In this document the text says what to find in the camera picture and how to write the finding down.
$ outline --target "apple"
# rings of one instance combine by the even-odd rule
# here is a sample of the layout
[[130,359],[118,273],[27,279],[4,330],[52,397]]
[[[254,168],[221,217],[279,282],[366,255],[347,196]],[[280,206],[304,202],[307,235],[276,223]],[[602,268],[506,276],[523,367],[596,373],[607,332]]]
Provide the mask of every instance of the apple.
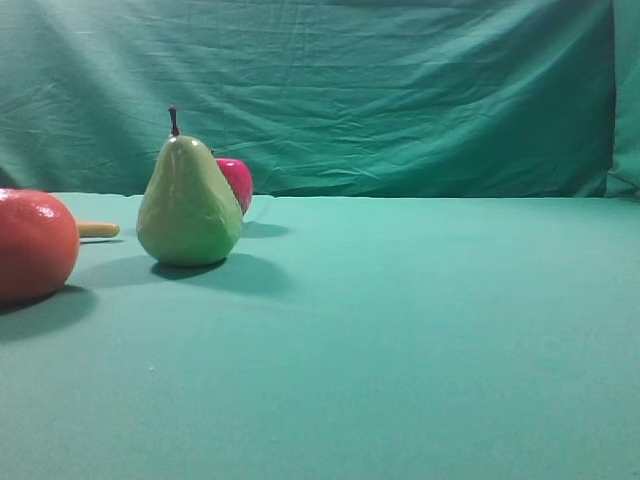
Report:
[[217,158],[218,166],[240,203],[242,214],[249,210],[253,198],[253,178],[247,165],[236,158]]
[[66,205],[37,190],[0,188],[0,304],[21,303],[60,290],[80,250]]

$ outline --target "fake fruit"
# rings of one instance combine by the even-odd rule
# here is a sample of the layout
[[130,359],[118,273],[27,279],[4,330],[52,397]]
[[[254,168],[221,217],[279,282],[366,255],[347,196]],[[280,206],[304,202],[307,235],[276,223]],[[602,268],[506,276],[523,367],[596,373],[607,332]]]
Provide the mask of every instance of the fake fruit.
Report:
[[0,189],[0,303],[61,289],[79,249],[76,221],[60,200],[35,190]]
[[206,266],[225,259],[242,233],[240,204],[209,148],[181,135],[176,109],[138,211],[138,240],[159,263]]
[[226,177],[244,215],[249,210],[253,197],[253,179],[247,165],[236,158],[216,159],[222,174]]
[[113,238],[120,233],[120,226],[115,223],[76,221],[80,238]]

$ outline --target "pear stem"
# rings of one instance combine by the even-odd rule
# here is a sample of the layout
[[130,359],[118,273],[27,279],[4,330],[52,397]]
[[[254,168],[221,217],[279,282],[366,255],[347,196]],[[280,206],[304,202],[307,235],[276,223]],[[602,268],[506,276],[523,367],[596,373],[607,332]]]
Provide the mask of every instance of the pear stem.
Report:
[[171,136],[177,137],[180,135],[180,130],[178,130],[178,110],[176,107],[169,108],[169,115],[171,115]]

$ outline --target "green pear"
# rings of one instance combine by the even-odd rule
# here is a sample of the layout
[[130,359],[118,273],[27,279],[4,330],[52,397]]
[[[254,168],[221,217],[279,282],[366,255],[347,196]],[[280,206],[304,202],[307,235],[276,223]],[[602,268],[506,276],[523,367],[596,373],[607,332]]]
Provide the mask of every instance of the green pear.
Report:
[[172,129],[160,150],[138,211],[138,240],[159,263],[178,267],[224,260],[240,239],[240,204],[197,138],[181,135],[175,108]]

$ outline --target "teal tablecloth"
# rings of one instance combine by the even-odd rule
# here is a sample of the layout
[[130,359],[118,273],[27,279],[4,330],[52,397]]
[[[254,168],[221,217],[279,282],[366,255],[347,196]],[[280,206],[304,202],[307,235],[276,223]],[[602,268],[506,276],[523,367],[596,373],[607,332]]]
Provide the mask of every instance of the teal tablecloth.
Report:
[[633,203],[258,197],[180,272],[60,197],[123,232],[0,316],[3,480],[640,475]]

